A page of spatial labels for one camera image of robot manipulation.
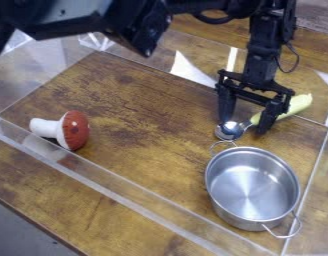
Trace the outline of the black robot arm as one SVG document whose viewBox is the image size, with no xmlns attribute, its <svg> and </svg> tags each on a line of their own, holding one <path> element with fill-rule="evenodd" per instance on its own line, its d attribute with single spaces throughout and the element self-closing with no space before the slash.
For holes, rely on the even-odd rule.
<svg viewBox="0 0 328 256">
<path fill-rule="evenodd" d="M 249 19 L 245 69 L 219 71 L 219 120 L 231 120 L 242 98 L 265 107 L 257 126 L 264 134 L 293 108 L 296 91 L 277 83 L 276 74 L 294 39 L 296 13 L 297 0 L 0 0 L 0 56 L 18 30 L 36 40 L 101 32 L 149 57 L 177 15 L 213 25 Z"/>
</svg>

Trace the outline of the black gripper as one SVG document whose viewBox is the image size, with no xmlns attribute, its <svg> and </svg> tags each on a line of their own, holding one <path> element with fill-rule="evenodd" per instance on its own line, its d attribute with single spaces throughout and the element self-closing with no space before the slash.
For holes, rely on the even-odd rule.
<svg viewBox="0 0 328 256">
<path fill-rule="evenodd" d="M 231 120 L 238 99 L 265 107 L 257 125 L 258 135 L 268 133 L 280 115 L 288 112 L 286 105 L 296 95 L 293 89 L 276 81 L 277 71 L 281 69 L 281 54 L 281 45 L 270 47 L 250 44 L 243 72 L 222 69 L 215 85 L 221 123 Z"/>
</svg>

